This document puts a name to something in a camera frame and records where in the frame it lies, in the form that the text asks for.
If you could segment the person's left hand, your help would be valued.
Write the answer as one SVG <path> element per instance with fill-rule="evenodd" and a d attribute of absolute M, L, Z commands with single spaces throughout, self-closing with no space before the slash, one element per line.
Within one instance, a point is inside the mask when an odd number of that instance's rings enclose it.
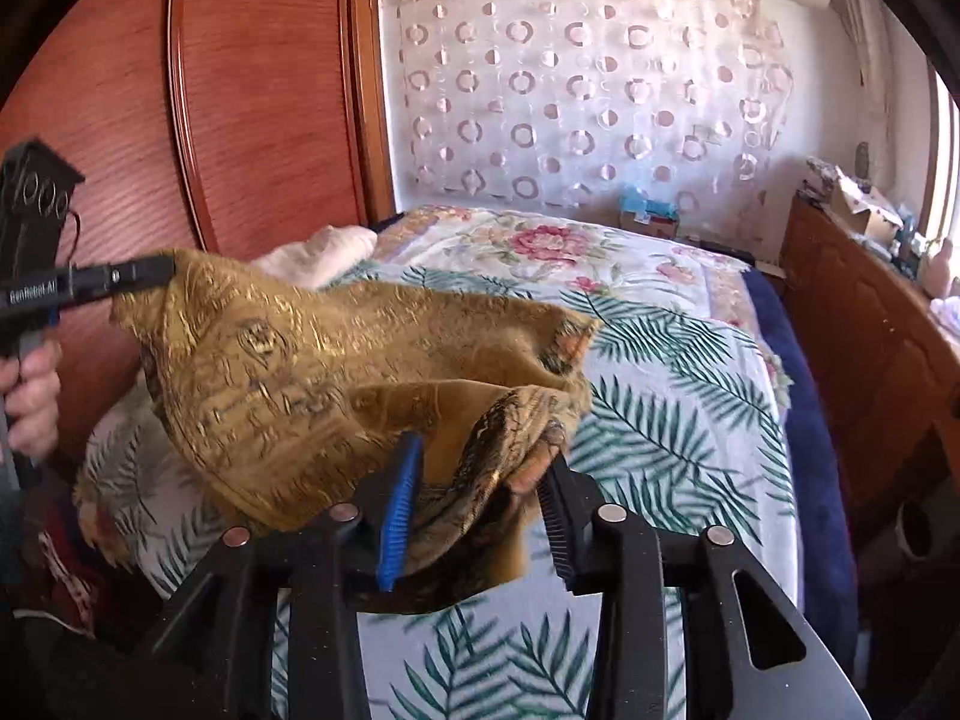
<path fill-rule="evenodd" d="M 21 361 L 2 359 L 3 411 L 8 418 L 8 442 L 13 452 L 44 461 L 59 442 L 62 348 L 52 337 Z"/>

